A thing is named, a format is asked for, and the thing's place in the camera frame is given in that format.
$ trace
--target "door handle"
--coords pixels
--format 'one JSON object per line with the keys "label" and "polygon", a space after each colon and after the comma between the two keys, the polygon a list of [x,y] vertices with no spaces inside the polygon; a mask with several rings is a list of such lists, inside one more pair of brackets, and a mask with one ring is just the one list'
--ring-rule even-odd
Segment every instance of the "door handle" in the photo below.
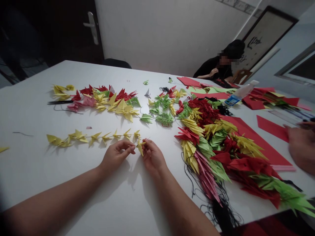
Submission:
{"label": "door handle", "polygon": [[89,23],[83,23],[83,25],[85,27],[91,28],[94,44],[98,45],[97,30],[96,30],[96,25],[95,25],[94,16],[92,12],[90,11],[88,12],[88,17],[89,17]]}

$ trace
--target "person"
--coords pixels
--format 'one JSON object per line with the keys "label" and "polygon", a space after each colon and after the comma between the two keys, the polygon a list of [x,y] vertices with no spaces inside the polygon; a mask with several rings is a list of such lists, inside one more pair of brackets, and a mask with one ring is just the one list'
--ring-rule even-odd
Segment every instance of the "person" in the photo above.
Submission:
{"label": "person", "polygon": [[[219,236],[214,225],[179,186],[158,146],[152,140],[143,141],[143,163],[153,179],[173,234]],[[126,157],[135,154],[134,150],[132,142],[118,141],[108,147],[96,168],[4,211],[2,217],[8,222],[10,235],[55,235]]]}
{"label": "person", "polygon": [[236,39],[231,42],[219,56],[210,58],[196,71],[194,78],[207,80],[225,80],[232,82],[233,74],[231,63],[241,58],[245,44]]}
{"label": "person", "polygon": [[315,175],[315,122],[301,122],[302,128],[286,126],[289,137],[289,152],[295,164]]}

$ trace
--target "window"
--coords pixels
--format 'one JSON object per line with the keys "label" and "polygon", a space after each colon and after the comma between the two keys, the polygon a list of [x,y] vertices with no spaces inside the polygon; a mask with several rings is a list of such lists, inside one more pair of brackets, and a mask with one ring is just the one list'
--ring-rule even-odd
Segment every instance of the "window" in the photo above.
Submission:
{"label": "window", "polygon": [[275,75],[283,79],[315,87],[315,43]]}

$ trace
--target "dark hair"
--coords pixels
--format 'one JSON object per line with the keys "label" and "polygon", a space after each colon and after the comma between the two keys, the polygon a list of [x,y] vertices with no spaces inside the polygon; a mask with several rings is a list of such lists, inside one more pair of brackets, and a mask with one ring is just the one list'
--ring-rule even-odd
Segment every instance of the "dark hair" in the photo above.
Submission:
{"label": "dark hair", "polygon": [[223,50],[223,55],[232,60],[240,59],[244,53],[244,48],[245,43],[242,40],[236,39]]}

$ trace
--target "picture frame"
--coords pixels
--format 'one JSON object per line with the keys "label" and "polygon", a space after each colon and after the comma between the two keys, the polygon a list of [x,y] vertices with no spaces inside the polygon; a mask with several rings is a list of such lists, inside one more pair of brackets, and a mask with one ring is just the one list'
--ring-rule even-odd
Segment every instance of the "picture frame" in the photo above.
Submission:
{"label": "picture frame", "polygon": [[243,38],[244,54],[236,71],[251,70],[299,20],[267,6]]}

